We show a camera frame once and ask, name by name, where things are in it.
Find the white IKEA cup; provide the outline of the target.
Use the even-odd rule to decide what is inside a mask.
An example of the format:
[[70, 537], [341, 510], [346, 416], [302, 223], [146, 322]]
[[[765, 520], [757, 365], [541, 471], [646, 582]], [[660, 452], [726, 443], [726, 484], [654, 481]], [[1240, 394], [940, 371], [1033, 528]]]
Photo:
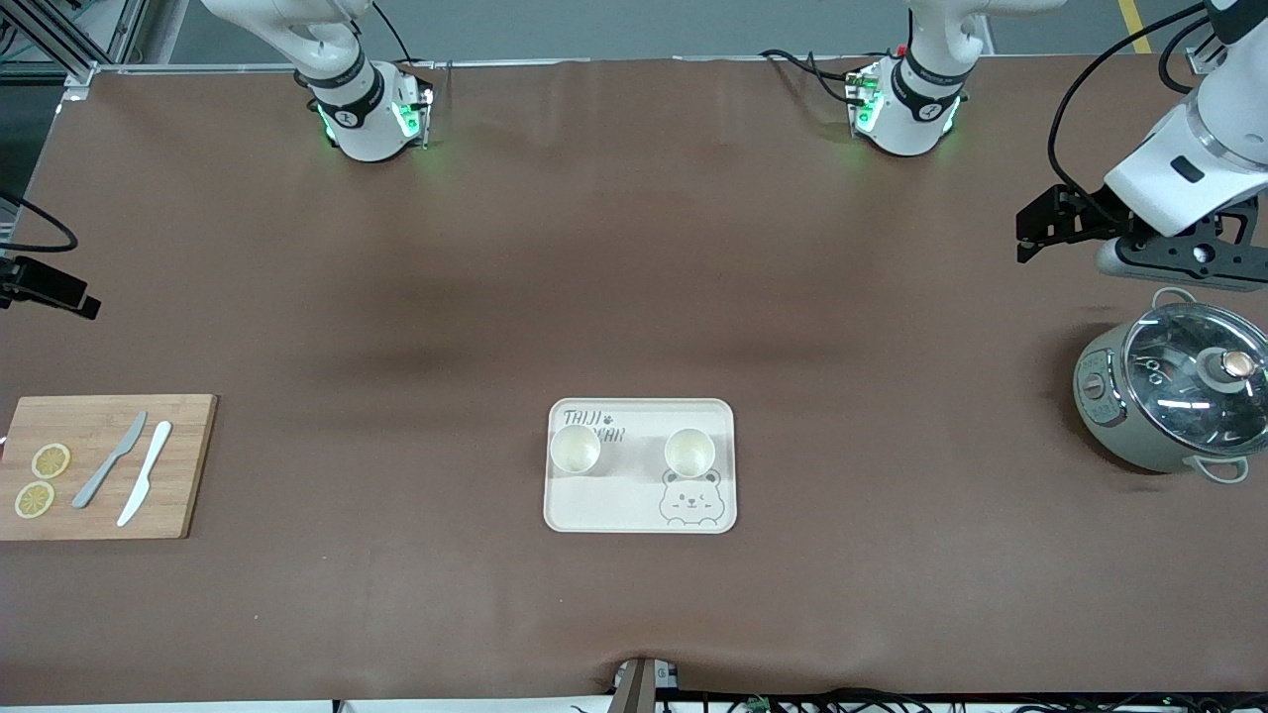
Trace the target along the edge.
[[548, 447], [552, 467], [564, 474], [588, 474], [597, 466], [602, 443], [598, 434], [585, 425], [567, 425], [557, 430]]
[[702, 430], [687, 428], [670, 435], [663, 447], [666, 466], [671, 474], [697, 480], [710, 473], [716, 461], [714, 439]]

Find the grey plastic knife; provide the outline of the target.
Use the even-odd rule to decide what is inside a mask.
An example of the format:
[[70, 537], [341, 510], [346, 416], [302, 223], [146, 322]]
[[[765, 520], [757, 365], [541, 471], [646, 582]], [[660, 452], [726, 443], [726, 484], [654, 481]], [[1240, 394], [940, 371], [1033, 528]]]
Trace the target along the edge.
[[147, 411], [139, 411], [139, 414], [137, 414], [136, 419], [133, 420], [131, 429], [128, 429], [127, 433], [124, 433], [124, 435], [120, 438], [120, 442], [117, 444], [114, 450], [112, 450], [109, 455], [107, 455], [101, 466], [99, 466], [99, 468], [95, 469], [94, 474], [91, 474], [89, 481], [86, 483], [82, 483], [82, 487], [71, 501], [71, 506], [74, 509], [85, 509], [87, 505], [91, 504], [98, 491], [101, 488], [104, 481], [108, 478], [108, 474], [112, 472], [113, 466], [115, 466], [118, 461], [122, 459], [123, 455], [127, 455], [133, 449], [136, 442], [139, 442], [139, 436], [142, 430], [145, 430], [146, 422], [147, 422]]

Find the white plastic knife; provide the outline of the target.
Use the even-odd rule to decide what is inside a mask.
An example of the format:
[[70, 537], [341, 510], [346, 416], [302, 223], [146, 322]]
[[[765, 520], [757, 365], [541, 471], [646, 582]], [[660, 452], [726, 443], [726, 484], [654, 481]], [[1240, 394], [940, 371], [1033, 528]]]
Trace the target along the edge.
[[147, 447], [139, 474], [137, 474], [137, 480], [133, 483], [131, 497], [128, 497], [115, 521], [117, 527], [123, 528], [131, 523], [133, 516], [139, 513], [139, 507], [145, 505], [145, 500], [150, 496], [151, 474], [153, 474], [155, 466], [158, 464], [158, 455], [161, 455], [164, 447], [166, 447], [167, 438], [170, 438], [171, 433], [172, 422], [161, 421], [156, 425], [153, 436], [150, 438], [150, 447]]

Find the grey cooking pot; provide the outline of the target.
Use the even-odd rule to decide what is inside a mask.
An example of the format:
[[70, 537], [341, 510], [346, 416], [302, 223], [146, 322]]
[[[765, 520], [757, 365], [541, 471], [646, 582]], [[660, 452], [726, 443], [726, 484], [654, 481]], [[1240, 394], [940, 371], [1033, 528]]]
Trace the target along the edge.
[[[1148, 311], [1170, 302], [1202, 303], [1186, 289], [1163, 287], [1154, 293]], [[1245, 481], [1253, 455], [1217, 457], [1191, 450], [1155, 428], [1129, 393], [1126, 339], [1137, 318], [1101, 334], [1101, 337], [1083, 348], [1082, 356], [1075, 362], [1071, 392], [1084, 426], [1118, 459], [1150, 472], [1179, 473], [1191, 469], [1213, 483]]]

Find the wooden cutting board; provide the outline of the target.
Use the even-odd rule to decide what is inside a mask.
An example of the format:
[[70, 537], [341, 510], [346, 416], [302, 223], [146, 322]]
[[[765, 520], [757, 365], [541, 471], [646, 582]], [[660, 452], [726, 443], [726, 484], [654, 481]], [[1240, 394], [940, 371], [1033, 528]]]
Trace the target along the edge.
[[[214, 422], [213, 395], [77, 395], [28, 396], [19, 400], [0, 458], [0, 542], [86, 542], [110, 539], [178, 539], [186, 535], [193, 516]], [[131, 429], [139, 411], [147, 422], [139, 442], [123, 455], [85, 509], [72, 499]], [[150, 496], [131, 523], [115, 521], [145, 464], [150, 438], [161, 421], [172, 433], [151, 474]], [[72, 462], [63, 474], [36, 478], [32, 455], [41, 447], [61, 443]], [[53, 483], [55, 505], [36, 519], [20, 519], [14, 501], [24, 483]]]

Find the glass pot lid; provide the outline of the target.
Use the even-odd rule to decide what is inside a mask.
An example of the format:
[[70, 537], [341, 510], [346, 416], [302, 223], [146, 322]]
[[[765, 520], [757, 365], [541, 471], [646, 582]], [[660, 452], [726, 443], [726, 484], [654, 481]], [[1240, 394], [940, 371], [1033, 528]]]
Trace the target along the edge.
[[1200, 302], [1154, 307], [1123, 344], [1129, 393], [1161, 433], [1217, 457], [1268, 448], [1268, 335]]

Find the brown table cover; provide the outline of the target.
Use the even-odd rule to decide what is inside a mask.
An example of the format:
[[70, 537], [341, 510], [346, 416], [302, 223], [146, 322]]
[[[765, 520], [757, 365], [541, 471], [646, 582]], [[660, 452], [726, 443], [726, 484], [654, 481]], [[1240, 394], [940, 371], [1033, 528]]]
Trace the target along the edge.
[[[186, 539], [0, 546], [0, 705], [1268, 690], [1268, 473], [1129, 469], [1071, 365], [1153, 285], [1014, 261], [1077, 55], [992, 57], [936, 154], [757, 60], [456, 69], [430, 148], [330, 148], [285, 74], [107, 75], [30, 194], [86, 321], [20, 396], [219, 398]], [[715, 398], [723, 534], [552, 532], [568, 397]]]

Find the cream bear print tray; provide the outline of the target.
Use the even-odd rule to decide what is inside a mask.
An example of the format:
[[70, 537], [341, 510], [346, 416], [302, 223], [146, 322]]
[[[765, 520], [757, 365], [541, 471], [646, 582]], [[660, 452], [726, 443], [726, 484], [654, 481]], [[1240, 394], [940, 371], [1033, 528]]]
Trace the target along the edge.
[[[548, 447], [558, 429], [585, 425], [602, 443], [588, 474], [553, 469]], [[702, 478], [666, 466], [671, 434], [710, 434], [716, 461]], [[715, 398], [597, 398], [557, 401], [547, 421], [543, 518], [552, 532], [585, 534], [702, 534], [730, 532], [738, 520], [735, 419]]]

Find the metal table edge clamp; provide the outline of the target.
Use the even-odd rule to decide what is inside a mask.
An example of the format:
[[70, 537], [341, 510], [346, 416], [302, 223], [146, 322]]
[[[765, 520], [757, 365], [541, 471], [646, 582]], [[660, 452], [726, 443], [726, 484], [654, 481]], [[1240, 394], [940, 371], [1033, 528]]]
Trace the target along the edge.
[[675, 713], [661, 693], [678, 691], [678, 667], [670, 661], [633, 658], [621, 664], [606, 713]]

